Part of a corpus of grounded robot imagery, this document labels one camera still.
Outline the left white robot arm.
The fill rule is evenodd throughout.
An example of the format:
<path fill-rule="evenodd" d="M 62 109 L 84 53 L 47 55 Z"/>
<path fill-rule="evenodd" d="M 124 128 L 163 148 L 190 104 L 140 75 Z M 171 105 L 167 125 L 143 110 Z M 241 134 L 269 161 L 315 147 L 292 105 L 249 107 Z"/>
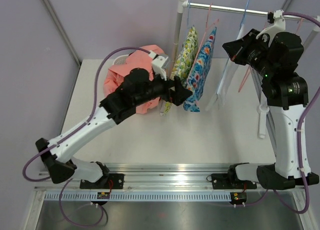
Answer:
<path fill-rule="evenodd" d="M 74 154 L 101 133 L 135 115 L 138 106 L 156 98 L 179 106 L 191 95 L 192 91 L 183 87 L 178 76 L 164 80 L 156 75 L 150 80 L 147 70 L 133 69 L 124 77 L 120 86 L 99 103 L 89 119 L 62 136 L 36 141 L 51 181 L 60 184 L 70 179 L 80 179 L 92 183 L 98 189 L 106 187 L 110 171 L 107 166 L 99 161 L 76 159 Z"/>

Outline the pink skirt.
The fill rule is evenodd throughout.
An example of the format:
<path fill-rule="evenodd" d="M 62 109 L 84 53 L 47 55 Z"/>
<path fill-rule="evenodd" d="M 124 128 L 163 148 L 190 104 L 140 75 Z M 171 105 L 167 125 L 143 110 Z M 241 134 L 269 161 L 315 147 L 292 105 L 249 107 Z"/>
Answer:
<path fill-rule="evenodd" d="M 153 51 L 158 55 L 162 55 L 165 52 L 158 45 L 146 45 L 141 48 L 147 51 Z M 123 64 L 114 64 L 108 68 L 108 72 L 103 84 L 103 93 L 107 97 L 109 94 L 115 92 L 121 83 L 124 81 L 124 77 L 127 76 L 131 70 L 135 68 L 142 68 L 148 71 L 149 80 L 154 79 L 152 70 L 152 59 L 149 54 L 136 50 L 131 55 L 129 55 Z M 160 98 L 155 98 L 150 100 L 138 107 L 136 107 L 137 114 L 146 114 L 149 109 L 153 109 L 159 105 Z"/>

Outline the white skirt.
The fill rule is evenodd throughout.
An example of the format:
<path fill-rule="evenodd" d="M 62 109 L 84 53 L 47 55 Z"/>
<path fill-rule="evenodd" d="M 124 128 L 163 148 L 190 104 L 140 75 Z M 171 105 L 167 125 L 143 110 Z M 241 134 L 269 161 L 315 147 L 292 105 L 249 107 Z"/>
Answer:
<path fill-rule="evenodd" d="M 207 112 L 210 111 L 215 104 L 217 104 L 219 108 L 225 105 L 228 89 L 238 67 L 239 65 L 235 64 L 230 57 L 227 59 L 216 91 L 205 107 Z"/>

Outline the blue floral skirt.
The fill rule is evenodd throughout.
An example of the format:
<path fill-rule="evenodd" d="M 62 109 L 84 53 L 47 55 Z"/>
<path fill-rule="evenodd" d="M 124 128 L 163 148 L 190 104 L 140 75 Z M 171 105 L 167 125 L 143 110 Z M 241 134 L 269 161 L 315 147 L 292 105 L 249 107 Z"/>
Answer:
<path fill-rule="evenodd" d="M 217 27 L 215 26 L 207 40 L 201 45 L 194 65 L 186 80 L 186 88 L 192 95 L 183 103 L 183 109 L 188 112 L 200 112 L 199 100 L 203 96 L 205 82 L 211 70 Z"/>

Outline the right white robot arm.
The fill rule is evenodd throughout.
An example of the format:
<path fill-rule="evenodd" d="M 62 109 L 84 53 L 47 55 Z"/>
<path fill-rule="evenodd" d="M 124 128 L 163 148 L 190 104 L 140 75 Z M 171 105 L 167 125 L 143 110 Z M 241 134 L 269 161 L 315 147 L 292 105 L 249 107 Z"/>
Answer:
<path fill-rule="evenodd" d="M 245 181 L 267 190 L 287 190 L 320 182 L 309 166 L 304 119 L 311 106 L 307 82 L 296 73 L 304 52 L 301 38 L 281 31 L 271 37 L 252 29 L 244 37 L 226 42 L 223 49 L 231 61 L 249 65 L 262 78 L 275 134 L 275 162 L 269 165 L 238 163 L 230 166 L 227 183 L 239 188 Z"/>

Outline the yellow lemon print skirt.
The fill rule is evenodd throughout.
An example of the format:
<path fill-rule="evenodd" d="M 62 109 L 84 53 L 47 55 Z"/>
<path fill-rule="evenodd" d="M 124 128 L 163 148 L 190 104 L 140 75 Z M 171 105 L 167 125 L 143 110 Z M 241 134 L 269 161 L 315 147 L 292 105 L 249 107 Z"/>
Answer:
<path fill-rule="evenodd" d="M 196 54 L 199 49 L 199 37 L 195 26 L 188 29 L 186 38 L 182 44 L 182 50 L 178 54 L 170 78 L 178 76 L 182 85 L 186 86 L 187 77 L 191 71 Z"/>

